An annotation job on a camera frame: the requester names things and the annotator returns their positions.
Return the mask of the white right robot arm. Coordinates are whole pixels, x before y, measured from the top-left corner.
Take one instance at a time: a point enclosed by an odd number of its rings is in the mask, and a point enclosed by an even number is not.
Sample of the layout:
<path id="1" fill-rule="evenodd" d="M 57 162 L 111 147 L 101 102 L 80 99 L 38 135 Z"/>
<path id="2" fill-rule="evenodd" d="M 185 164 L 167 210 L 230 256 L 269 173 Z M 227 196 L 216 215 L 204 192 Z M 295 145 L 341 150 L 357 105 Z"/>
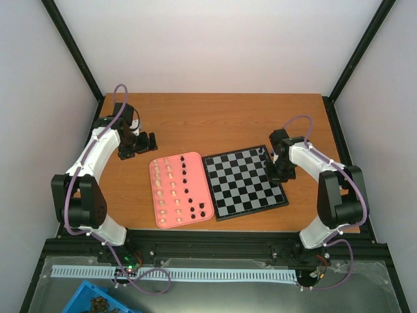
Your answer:
<path id="1" fill-rule="evenodd" d="M 318 183 L 317 216 L 280 251 L 282 258 L 307 265 L 331 238 L 366 220 L 369 209 L 363 174 L 357 166 L 328 158 L 305 137 L 290 137 L 283 128 L 273 131 L 269 140 L 273 149 L 266 162 L 269 181 L 283 184 L 294 180 L 299 167 Z"/>

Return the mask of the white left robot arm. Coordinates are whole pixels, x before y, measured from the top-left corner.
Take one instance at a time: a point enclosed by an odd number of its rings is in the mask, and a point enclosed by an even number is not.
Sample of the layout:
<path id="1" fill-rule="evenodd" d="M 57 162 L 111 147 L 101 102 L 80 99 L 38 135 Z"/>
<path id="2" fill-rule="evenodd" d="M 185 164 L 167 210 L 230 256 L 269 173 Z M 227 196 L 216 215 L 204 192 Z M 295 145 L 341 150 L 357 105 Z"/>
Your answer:
<path id="1" fill-rule="evenodd" d="M 119 261 L 131 261 L 136 247 L 126 240 L 127 229 L 108 214 L 99 182 L 114 152 L 121 160 L 128 160 L 157 148 L 154 133 L 142 131 L 137 110 L 129 104 L 115 103 L 111 115 L 94 122 L 90 140 L 74 165 L 51 180 L 57 220 L 68 233 L 93 235 L 103 245 L 112 245 Z"/>

